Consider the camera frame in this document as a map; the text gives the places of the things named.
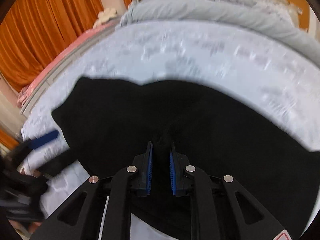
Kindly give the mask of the black pants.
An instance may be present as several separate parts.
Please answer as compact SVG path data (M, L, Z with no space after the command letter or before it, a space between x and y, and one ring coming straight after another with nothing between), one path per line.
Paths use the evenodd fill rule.
M183 81L137 85L80 78L52 111L69 150L91 175L106 178L152 149L151 203L136 215L173 237L187 239L183 209L173 202L169 153L174 148L207 174L233 176L298 239L319 190L319 153L243 103Z

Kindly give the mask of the pink blanket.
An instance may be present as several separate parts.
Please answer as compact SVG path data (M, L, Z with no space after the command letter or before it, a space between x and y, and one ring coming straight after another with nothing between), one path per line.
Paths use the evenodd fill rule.
M47 65L47 67L40 72L40 74L35 77L35 79L30 83L29 85L25 86L18 94L17 96L17 107L22 108L26 101L30 98L32 92L35 90L35 88L40 84L40 82L45 78L45 76L52 70L54 67L56 67L63 59L65 59L67 56L71 55L71 53L79 48L82 44L84 44L86 41L88 41L90 38L92 38L94 35L99 34L104 29L108 27L114 27L119 22L119 18L111 19L102 25L88 29L84 33L82 33L74 42L72 42L66 49L64 49L57 57Z

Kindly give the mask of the butterfly print bed cover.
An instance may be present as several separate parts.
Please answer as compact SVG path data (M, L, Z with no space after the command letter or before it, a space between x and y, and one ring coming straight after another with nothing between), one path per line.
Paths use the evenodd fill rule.
M143 86L183 81L217 90L264 116L310 152L319 153L319 66L265 35L204 21L139 22L116 31L75 59L40 97L23 125L24 139L59 136L23 161L27 175L69 150L52 111L82 78ZM90 176L70 160L49 177L40 199L49 217Z

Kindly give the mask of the orange curtain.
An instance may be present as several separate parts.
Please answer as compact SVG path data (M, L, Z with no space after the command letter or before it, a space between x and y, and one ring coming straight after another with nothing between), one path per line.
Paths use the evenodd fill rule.
M20 92L102 9L101 0L1 0L1 74Z

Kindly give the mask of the white flower plush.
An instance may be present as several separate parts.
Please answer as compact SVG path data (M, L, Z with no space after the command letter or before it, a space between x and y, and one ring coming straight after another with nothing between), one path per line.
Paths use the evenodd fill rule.
M92 28L95 29L116 17L117 11L115 8L106 8L104 11L99 12L98 19L95 21Z

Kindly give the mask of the grey folded duvet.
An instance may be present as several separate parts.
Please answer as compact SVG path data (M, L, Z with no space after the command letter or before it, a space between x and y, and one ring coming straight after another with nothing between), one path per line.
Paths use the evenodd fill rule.
M243 5L214 0L141 0L129 6L119 25L170 20L220 22L246 28L286 45L319 66L318 41L276 16Z

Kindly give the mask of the butterfly print pillow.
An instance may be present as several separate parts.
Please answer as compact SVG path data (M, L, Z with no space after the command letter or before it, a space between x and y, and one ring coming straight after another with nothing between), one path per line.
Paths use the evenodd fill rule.
M273 15L281 21L299 27L298 12L289 5L285 5L277 0L215 0L217 2L228 2L252 8L263 14Z

